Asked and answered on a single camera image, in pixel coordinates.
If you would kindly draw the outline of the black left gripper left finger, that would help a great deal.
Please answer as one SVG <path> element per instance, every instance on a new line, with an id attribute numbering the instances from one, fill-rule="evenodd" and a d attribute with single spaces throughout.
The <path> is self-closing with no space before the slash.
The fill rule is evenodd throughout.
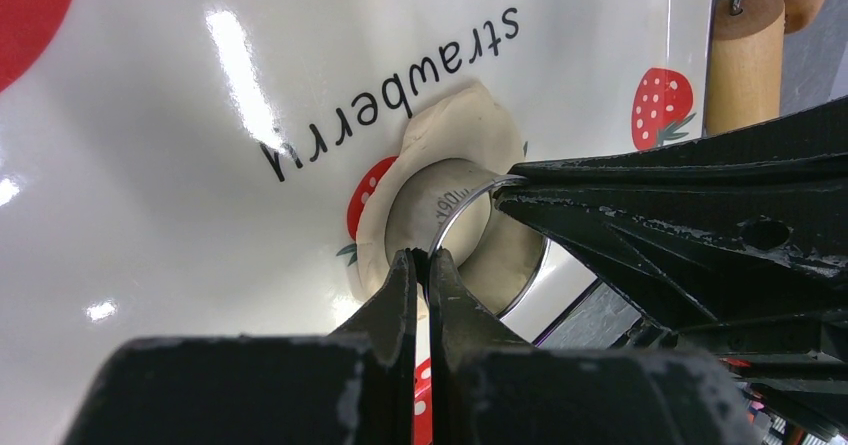
<path id="1" fill-rule="evenodd" d="M 417 254 L 328 335 L 130 340 L 103 364 L 69 444 L 409 444 Z"/>

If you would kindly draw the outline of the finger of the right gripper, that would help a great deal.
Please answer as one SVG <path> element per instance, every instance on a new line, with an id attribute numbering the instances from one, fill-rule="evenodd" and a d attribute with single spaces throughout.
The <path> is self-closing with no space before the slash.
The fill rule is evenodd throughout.
<path id="1" fill-rule="evenodd" d="M 515 165 L 499 211 L 766 398 L 847 429 L 847 102 L 624 155 Z"/>

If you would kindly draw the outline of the wooden rolling pin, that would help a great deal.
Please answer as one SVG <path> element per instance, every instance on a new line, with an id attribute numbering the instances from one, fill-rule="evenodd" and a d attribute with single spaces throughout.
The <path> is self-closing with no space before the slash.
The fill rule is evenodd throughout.
<path id="1" fill-rule="evenodd" d="M 779 114 L 784 39 L 826 0 L 718 0 L 712 18 L 704 127 L 718 135 Z"/>

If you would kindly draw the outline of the beige dough lump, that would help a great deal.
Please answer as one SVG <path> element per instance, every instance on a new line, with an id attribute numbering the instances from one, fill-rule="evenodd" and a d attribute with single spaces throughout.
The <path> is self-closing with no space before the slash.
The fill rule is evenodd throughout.
<path id="1" fill-rule="evenodd" d="M 510 114 L 475 83 L 414 116 L 397 157 L 363 178 L 349 214 L 363 297 L 387 277 L 394 254 L 426 251 L 440 227 L 468 290 L 495 314 L 507 312 L 535 277 L 546 250 L 541 235 L 479 197 L 464 199 L 524 157 Z"/>

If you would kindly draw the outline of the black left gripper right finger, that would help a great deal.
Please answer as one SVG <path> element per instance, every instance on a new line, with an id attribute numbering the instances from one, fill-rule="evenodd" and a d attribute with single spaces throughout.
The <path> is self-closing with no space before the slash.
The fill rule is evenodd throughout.
<path id="1" fill-rule="evenodd" d="M 741 393 L 713 357 L 542 350 L 490 313 L 451 254 L 429 262 L 438 444 L 754 444 Z"/>

